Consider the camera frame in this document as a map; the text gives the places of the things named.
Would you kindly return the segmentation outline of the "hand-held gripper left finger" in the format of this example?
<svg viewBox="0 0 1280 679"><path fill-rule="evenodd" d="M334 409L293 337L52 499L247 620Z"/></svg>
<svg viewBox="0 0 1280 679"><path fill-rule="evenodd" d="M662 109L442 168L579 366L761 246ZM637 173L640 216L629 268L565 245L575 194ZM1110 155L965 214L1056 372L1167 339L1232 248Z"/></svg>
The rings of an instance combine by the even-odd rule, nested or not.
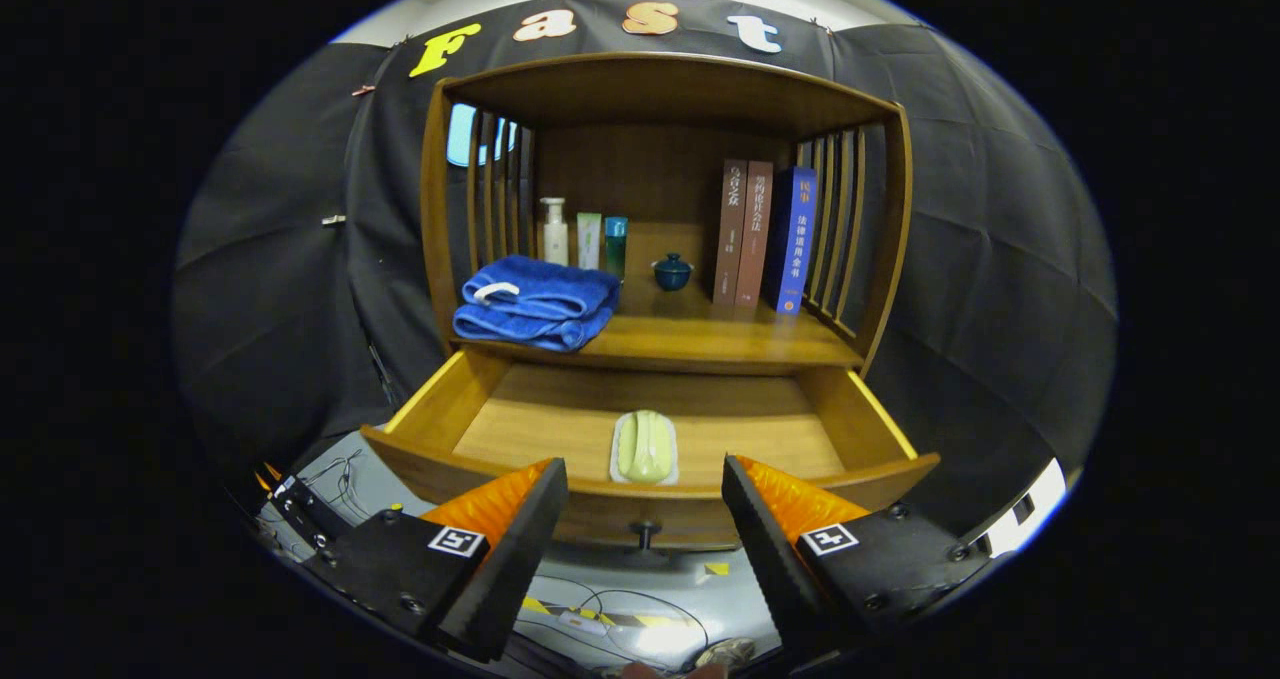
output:
<svg viewBox="0 0 1280 679"><path fill-rule="evenodd" d="M494 661L567 498L564 460L544 459L420 516L384 510L302 565L394 632Z"/></svg>

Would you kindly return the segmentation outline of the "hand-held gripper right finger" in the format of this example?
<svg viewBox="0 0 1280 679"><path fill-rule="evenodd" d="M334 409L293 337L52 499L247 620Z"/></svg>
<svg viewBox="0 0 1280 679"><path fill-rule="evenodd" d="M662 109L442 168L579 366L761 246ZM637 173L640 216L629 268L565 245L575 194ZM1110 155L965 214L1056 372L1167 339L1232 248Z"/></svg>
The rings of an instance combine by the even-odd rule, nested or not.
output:
<svg viewBox="0 0 1280 679"><path fill-rule="evenodd" d="M724 459L721 493L780 633L797 659L877 642L961 593L991 564L906 503L868 510L763 461Z"/></svg>

